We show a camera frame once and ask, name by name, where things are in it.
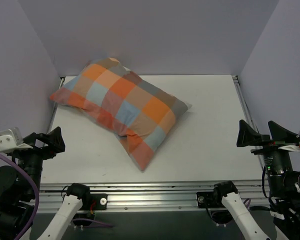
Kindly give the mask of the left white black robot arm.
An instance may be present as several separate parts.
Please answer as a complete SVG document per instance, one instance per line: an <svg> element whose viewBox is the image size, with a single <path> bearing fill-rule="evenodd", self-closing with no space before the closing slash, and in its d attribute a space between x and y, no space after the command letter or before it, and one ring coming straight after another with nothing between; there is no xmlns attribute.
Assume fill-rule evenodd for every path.
<svg viewBox="0 0 300 240"><path fill-rule="evenodd" d="M43 162L66 149L62 130L22 137L17 127L0 132L0 240L27 240L37 214Z"/></svg>

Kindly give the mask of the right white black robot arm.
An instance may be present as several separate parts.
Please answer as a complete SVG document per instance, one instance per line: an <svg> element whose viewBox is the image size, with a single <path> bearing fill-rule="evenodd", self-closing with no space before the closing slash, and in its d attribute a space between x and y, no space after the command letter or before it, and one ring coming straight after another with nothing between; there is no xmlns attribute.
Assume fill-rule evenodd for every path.
<svg viewBox="0 0 300 240"><path fill-rule="evenodd" d="M239 121L236 145L251 146L261 156L261 183L268 184L267 211L273 218L278 240L300 240L300 171L293 170L291 152L300 153L300 132L294 133L274 121L268 122L270 134L260 134L244 120ZM246 240L268 240L269 236L252 217L232 181L214 185L213 203L224 206Z"/></svg>

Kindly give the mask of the checkered orange blue pillowcase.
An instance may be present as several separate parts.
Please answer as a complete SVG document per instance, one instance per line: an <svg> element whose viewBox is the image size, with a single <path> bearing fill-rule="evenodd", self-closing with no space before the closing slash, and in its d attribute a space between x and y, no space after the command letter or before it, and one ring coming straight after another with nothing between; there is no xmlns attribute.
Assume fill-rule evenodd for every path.
<svg viewBox="0 0 300 240"><path fill-rule="evenodd" d="M113 132L140 171L148 167L177 120L192 107L115 58L88 63L50 99L77 108Z"/></svg>

